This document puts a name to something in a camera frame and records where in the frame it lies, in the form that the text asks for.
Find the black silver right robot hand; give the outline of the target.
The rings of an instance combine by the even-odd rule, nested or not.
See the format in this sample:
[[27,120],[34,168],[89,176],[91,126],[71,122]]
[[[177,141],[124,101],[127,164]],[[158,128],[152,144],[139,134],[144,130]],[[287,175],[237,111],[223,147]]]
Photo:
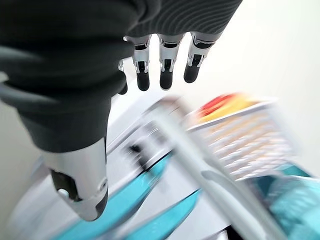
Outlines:
[[111,99],[124,94],[121,60],[151,34],[215,41],[238,0],[3,0],[1,100],[43,151],[53,184],[85,221],[108,201]]

